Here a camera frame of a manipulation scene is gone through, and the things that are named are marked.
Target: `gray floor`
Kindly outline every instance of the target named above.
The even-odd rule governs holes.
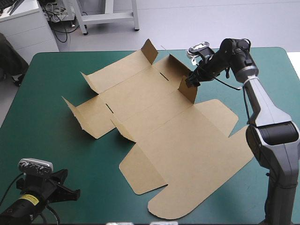
[[[101,11],[101,0],[81,0],[88,14]],[[224,38],[249,38],[254,47],[280,46],[300,52],[300,0],[137,0],[140,31],[132,22],[89,25],[71,33],[60,51],[136,50],[150,38],[157,49],[186,49],[202,41],[213,48]],[[131,8],[115,0],[114,9]],[[0,82],[0,126],[17,87]]]

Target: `robotic arm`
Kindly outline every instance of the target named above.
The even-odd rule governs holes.
[[[203,42],[187,50],[193,60],[201,57],[197,68],[186,79],[187,86],[199,86],[211,81],[229,69],[243,84],[253,114],[248,115],[247,143],[260,166],[270,170],[268,196],[265,203],[266,225],[291,225],[293,203],[298,184],[300,139],[299,130],[287,113],[278,109],[258,76],[258,68],[250,55],[251,43],[247,39],[223,40],[216,53]]]

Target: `flat cardboard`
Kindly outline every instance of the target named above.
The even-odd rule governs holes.
[[[246,128],[228,137],[238,117],[219,100],[194,104],[190,70],[147,40],[141,50],[83,77],[97,95],[75,107],[83,130],[95,138],[117,128],[136,144],[120,164],[140,195],[166,186],[149,211],[167,219],[190,213],[253,157]]]

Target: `cable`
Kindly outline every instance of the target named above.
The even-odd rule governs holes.
[[[49,18],[49,25],[50,25],[50,28],[53,30],[53,27],[52,27],[52,25],[51,25],[51,17],[49,16],[49,13],[52,13],[52,16],[57,16],[54,12],[51,12],[51,11],[48,11],[48,10],[46,10],[46,8],[45,8],[45,6],[43,5],[43,4],[41,4],[42,5],[42,7],[44,8],[44,10],[43,10],[43,12],[46,12],[46,14],[47,14],[47,16],[48,16],[48,18]],[[65,42],[67,42],[67,40],[68,40],[68,33],[67,33],[67,30],[66,30],[66,27],[65,27],[65,25],[62,23],[62,25],[63,25],[63,27],[64,27],[64,29],[65,29],[65,33],[66,33],[66,40],[64,40],[64,41],[62,41],[62,40],[60,40],[59,38],[58,38],[58,36],[57,36],[57,34],[56,34],[56,32],[54,31],[54,35],[55,35],[55,37],[61,42],[61,43],[65,43]]]
[[[11,188],[11,186],[14,184],[14,182],[19,178],[19,177],[21,177],[23,175],[23,173],[21,173],[21,174],[19,174],[11,183],[10,183],[10,185],[8,186],[8,188],[6,189],[6,191],[5,191],[5,193],[4,193],[4,196],[2,197],[2,199],[1,199],[1,202],[0,202],[0,206],[2,205],[2,203],[3,203],[3,201],[4,201],[4,199],[5,199],[5,197],[6,197],[6,195],[8,194],[8,191],[9,191],[9,189]]]
[[[60,225],[60,217],[58,216],[56,211],[52,207],[50,207],[48,204],[46,205],[46,209],[48,209],[54,215],[54,217],[56,219],[56,224]]]
[[[67,31],[67,33],[68,33],[68,34],[73,33],[73,32],[76,31],[78,28],[79,28],[79,25],[77,25],[77,27],[74,28],[72,31]],[[59,32],[59,33],[65,33],[64,31],[61,31],[61,30],[54,30],[54,29],[53,29],[53,31]]]
[[[217,79],[216,77],[214,77],[214,79],[217,80],[217,81],[219,81],[220,83],[226,85],[227,87],[230,87],[230,88],[235,89],[235,90],[241,90],[240,88],[233,87],[233,86],[231,86],[231,85],[229,85],[229,84],[227,84],[227,83],[225,83],[225,82]]]
[[[48,223],[43,213],[38,213],[38,215],[43,219],[43,225],[47,225]]]
[[[208,73],[205,71],[205,69],[203,69],[202,67],[198,67],[198,68],[201,69],[203,72],[205,72],[206,75],[208,74]],[[240,88],[233,87],[233,86],[231,86],[231,85],[229,85],[229,84],[227,84],[227,83],[225,83],[225,82],[223,82],[223,81],[217,79],[216,77],[213,77],[213,76],[211,76],[211,75],[209,75],[209,76],[210,76],[212,79],[215,79],[216,81],[219,81],[220,83],[226,85],[226,86],[229,87],[229,88],[232,88],[232,89],[235,89],[235,90],[241,90]]]

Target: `white cabinet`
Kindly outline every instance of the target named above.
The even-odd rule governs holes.
[[[37,0],[24,0],[12,15],[5,9],[0,32],[28,63],[36,53],[59,51]]]

